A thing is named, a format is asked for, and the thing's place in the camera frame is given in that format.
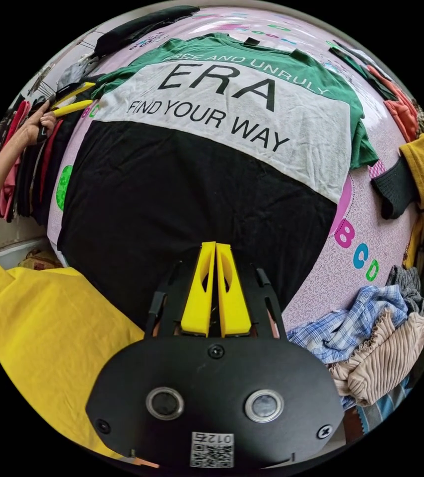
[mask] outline gray knit fabric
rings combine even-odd
[[[387,279],[386,286],[399,285],[402,298],[407,305],[409,315],[412,312],[422,314],[424,311],[424,298],[421,296],[421,279],[415,267],[406,270],[394,265]]]

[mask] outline qr code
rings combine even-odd
[[[191,467],[233,467],[233,434],[192,433]]]

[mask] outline finger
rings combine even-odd
[[[55,123],[51,120],[44,120],[40,121],[40,124],[48,129],[48,131],[52,131],[55,127]]]
[[[47,113],[45,113],[43,116],[42,116],[42,119],[53,119],[53,120],[56,120],[56,116],[55,116],[55,113],[53,111],[48,111]]]
[[[50,107],[50,100],[47,99],[47,100],[45,101],[45,103],[42,104],[42,105],[38,108],[38,111],[37,111],[37,112],[39,112],[39,113],[41,112],[41,115],[43,116],[43,115],[45,114],[45,112],[48,111],[49,107]]]
[[[30,121],[35,122],[38,121],[41,117],[45,116],[45,113],[48,111],[50,107],[50,101],[47,99],[44,104],[42,104],[37,111],[35,111],[31,117]]]

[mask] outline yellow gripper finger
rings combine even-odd
[[[252,324],[230,245],[218,243],[215,250],[217,253],[218,303],[222,338],[249,334]]]
[[[214,263],[215,242],[204,242],[181,319],[181,328],[184,333],[209,335]],[[207,284],[204,288],[202,284],[206,278]]]

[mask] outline plaid shirt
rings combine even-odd
[[[318,321],[288,332],[288,340],[311,351],[323,363],[347,360],[355,348],[371,337],[376,319],[390,309],[397,328],[407,319],[407,305],[399,285],[360,289],[352,308],[331,312]]]

